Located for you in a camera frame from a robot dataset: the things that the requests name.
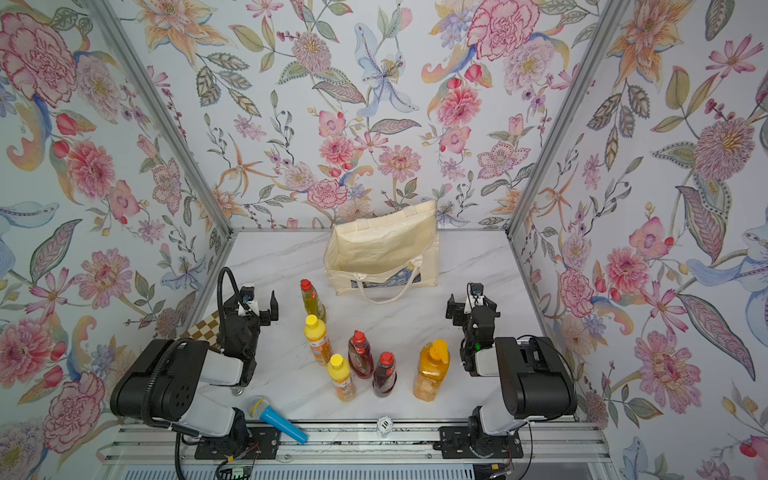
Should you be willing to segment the large orange dish soap bottle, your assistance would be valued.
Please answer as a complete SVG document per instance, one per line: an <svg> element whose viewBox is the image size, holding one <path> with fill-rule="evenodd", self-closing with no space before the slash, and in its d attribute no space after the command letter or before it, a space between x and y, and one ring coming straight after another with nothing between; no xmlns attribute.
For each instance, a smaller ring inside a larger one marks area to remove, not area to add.
<svg viewBox="0 0 768 480"><path fill-rule="evenodd" d="M422 348L413 385L413 394L417 399L424 402L436 399L450 368L450 361L448 345L443 339L437 339Z"/></svg>

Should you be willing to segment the dark red bottle front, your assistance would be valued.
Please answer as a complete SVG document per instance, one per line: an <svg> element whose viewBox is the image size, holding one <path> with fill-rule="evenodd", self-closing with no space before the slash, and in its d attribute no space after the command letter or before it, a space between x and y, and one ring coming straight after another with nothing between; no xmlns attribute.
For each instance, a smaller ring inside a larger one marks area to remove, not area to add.
<svg viewBox="0 0 768 480"><path fill-rule="evenodd" d="M391 352L383 352L373 372L372 388L377 397L391 394L397 381L396 360Z"/></svg>

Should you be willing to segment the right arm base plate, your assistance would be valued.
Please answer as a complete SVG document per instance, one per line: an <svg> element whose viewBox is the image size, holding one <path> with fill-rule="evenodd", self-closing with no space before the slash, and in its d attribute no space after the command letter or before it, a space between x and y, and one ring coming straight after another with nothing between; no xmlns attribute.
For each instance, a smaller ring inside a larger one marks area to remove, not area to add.
<svg viewBox="0 0 768 480"><path fill-rule="evenodd" d="M490 435L478 427L442 426L433 448L443 459L502 460L524 457L519 434Z"/></svg>

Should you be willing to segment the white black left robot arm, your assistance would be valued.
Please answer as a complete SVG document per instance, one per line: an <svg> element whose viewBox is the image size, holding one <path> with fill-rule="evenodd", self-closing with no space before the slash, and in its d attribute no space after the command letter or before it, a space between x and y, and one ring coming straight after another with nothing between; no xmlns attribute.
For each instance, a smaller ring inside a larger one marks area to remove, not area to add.
<svg viewBox="0 0 768 480"><path fill-rule="evenodd" d="M263 327L279 320L279 304L244 312L232 297L219 318L215 350L205 340L155 339L118 381L110 409L154 428L200 438L227 454L238 453L253 441L242 410L200 393L201 386L246 387L256 370L256 348Z"/></svg>

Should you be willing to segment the cream canvas shopping bag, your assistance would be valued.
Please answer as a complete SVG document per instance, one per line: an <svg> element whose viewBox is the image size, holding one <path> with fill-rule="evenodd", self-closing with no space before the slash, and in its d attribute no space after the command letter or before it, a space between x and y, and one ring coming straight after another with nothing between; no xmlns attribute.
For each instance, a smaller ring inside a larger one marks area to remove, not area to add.
<svg viewBox="0 0 768 480"><path fill-rule="evenodd" d="M324 271L335 293L384 305L415 288L437 286L436 214L431 200L336 226L324 252Z"/></svg>

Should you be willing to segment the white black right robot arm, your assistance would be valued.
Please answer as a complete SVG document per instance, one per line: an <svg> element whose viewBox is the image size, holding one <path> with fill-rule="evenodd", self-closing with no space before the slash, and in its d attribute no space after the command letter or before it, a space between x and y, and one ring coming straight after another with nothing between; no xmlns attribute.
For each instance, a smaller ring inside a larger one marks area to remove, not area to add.
<svg viewBox="0 0 768 480"><path fill-rule="evenodd" d="M459 354L472 377L495 378L500 393L476 407L468 419L476 436L505 436L531 422L571 416L577 408L573 375L551 340L542 336L500 337L495 302L469 294L450 296L446 318L462 330Z"/></svg>

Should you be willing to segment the dark red bottle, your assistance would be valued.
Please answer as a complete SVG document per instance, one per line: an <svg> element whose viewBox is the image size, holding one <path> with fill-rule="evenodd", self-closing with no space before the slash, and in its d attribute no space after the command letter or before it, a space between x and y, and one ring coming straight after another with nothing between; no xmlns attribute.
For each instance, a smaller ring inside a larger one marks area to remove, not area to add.
<svg viewBox="0 0 768 480"><path fill-rule="evenodd" d="M355 330L348 341L348 361L350 368L361 379L369 379L375 368L371 346L366 335Z"/></svg>
<svg viewBox="0 0 768 480"><path fill-rule="evenodd" d="M372 388L377 397L391 394L397 381L396 360L391 352L383 352L373 372Z"/></svg>

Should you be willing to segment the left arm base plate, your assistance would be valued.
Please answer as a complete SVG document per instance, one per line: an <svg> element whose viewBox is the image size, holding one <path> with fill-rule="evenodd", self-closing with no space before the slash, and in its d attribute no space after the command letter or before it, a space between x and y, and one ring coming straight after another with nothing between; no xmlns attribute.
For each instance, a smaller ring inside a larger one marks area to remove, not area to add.
<svg viewBox="0 0 768 480"><path fill-rule="evenodd" d="M236 431L225 437L202 437L196 446L195 460L275 460L280 432L271 426L249 426L248 433Z"/></svg>

